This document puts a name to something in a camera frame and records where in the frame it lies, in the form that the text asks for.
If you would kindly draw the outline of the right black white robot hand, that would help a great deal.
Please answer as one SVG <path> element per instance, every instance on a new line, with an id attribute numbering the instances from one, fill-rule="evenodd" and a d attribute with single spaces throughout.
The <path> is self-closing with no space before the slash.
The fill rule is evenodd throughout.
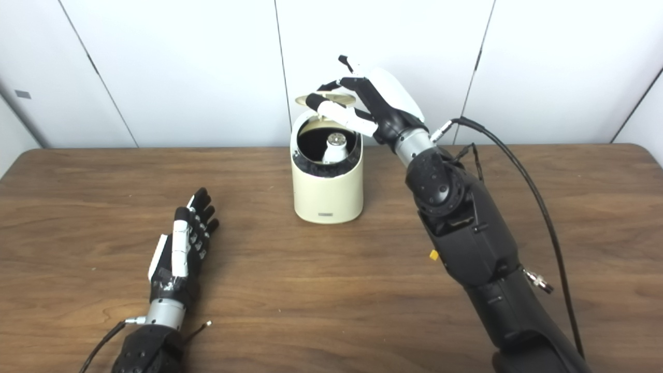
<path id="1" fill-rule="evenodd" d="M 305 105 L 309 109 L 353 132 L 374 138 L 393 152 L 410 130 L 425 128 L 421 109 L 393 74 L 381 68 L 364 74 L 360 64 L 350 57 L 341 55 L 338 60 L 351 76 L 324 84 L 320 89 L 345 88 L 355 92 L 366 110 L 345 106 L 321 92 L 306 95 Z"/>

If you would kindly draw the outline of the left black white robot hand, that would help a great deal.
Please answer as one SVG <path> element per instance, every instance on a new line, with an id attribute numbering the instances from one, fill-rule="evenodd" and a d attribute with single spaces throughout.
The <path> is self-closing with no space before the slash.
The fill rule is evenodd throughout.
<path id="1" fill-rule="evenodd" d="M 211 236 L 220 227 L 214 212 L 206 188 L 198 189 L 187 205 L 176 208 L 172 232 L 159 238 L 149 267 L 151 302 L 175 300 L 190 308 L 199 299 L 202 263 Z"/>

